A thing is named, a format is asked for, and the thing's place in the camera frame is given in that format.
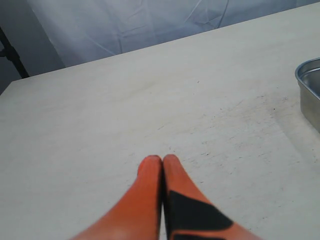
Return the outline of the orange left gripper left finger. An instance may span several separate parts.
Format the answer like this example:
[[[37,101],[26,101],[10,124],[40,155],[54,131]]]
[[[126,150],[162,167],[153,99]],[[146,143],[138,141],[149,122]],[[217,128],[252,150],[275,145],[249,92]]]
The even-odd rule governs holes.
[[[162,207],[162,159],[145,157],[121,199],[74,240],[158,240]]]

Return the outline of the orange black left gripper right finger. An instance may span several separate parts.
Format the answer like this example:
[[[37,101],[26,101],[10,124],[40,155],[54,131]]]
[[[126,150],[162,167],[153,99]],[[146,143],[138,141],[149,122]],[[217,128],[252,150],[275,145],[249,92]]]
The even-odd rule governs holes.
[[[198,189],[179,158],[163,158],[163,196],[166,236],[169,240],[258,240],[215,207]]]

